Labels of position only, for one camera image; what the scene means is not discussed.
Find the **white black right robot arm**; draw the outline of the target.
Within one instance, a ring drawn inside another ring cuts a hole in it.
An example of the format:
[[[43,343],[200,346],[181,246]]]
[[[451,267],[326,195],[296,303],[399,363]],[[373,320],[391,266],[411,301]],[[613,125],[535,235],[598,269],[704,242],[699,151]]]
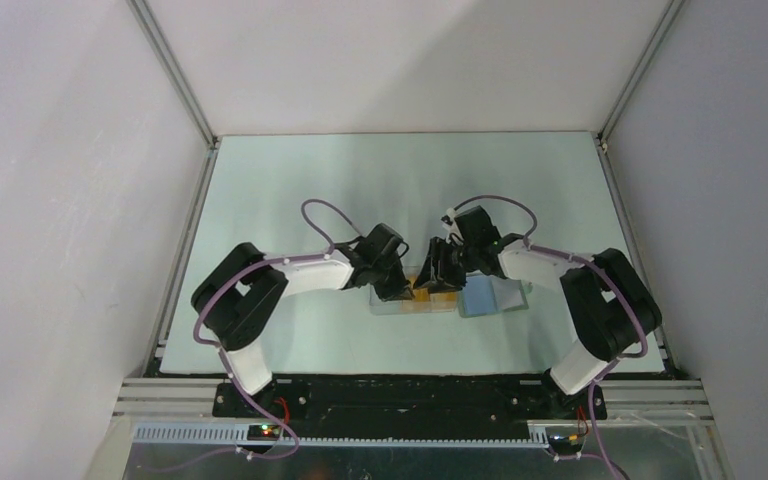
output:
[[[469,274],[479,272],[563,295],[577,339],[548,371],[541,402],[551,416],[570,416],[582,403],[582,390],[622,360],[648,354],[648,337],[662,314],[622,251],[583,255],[538,245],[526,234],[502,235],[482,207],[450,209],[443,223],[447,234],[430,240],[416,288],[458,292]]]

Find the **aluminium frame rail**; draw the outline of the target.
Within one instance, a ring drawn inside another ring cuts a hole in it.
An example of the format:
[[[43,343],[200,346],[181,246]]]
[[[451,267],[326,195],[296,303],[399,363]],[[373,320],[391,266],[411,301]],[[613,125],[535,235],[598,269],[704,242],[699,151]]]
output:
[[[271,417],[289,424],[286,444],[306,446],[526,446],[550,429],[593,439],[620,427],[700,446],[717,438],[702,384],[673,375],[620,374],[568,396],[531,374],[284,374],[252,402],[216,375],[143,377],[123,382],[114,412],[148,422],[148,439],[212,443],[265,444]]]

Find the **orange VIP card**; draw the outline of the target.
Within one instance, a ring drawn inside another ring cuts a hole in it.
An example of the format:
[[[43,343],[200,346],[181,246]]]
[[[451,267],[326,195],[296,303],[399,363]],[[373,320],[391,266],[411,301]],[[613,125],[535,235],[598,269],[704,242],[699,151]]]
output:
[[[451,293],[430,293],[427,289],[412,287],[413,298],[403,300],[398,312],[401,314],[444,313],[454,311],[458,304],[458,295]]]

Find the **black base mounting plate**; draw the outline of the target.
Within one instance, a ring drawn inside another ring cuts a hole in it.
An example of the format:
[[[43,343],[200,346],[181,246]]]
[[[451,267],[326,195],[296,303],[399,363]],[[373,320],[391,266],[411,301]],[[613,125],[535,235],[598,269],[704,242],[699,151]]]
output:
[[[531,421],[607,417],[601,389],[566,396],[546,374],[279,374],[252,398],[224,381],[212,415],[257,418],[264,408],[302,439],[406,441],[530,440]]]

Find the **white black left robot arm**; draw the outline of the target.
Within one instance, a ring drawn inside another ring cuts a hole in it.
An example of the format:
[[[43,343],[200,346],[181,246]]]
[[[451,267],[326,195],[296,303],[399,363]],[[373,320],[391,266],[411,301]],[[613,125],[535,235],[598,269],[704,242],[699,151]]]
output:
[[[413,298],[401,256],[409,246],[380,223],[369,234],[336,243],[322,253],[268,257],[252,243],[237,245],[196,288],[193,338],[218,350],[228,377],[238,384],[238,404],[264,416],[276,403],[273,372],[261,345],[278,303],[308,292],[370,286],[385,302]]]

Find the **clear plastic tray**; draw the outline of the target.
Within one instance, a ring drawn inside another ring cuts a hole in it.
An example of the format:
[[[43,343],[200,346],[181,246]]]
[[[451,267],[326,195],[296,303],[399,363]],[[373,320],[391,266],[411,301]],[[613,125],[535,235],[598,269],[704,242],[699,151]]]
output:
[[[430,294],[427,289],[411,289],[409,300],[382,301],[373,289],[369,295],[369,309],[373,315],[407,315],[448,313],[458,306],[457,293]]]

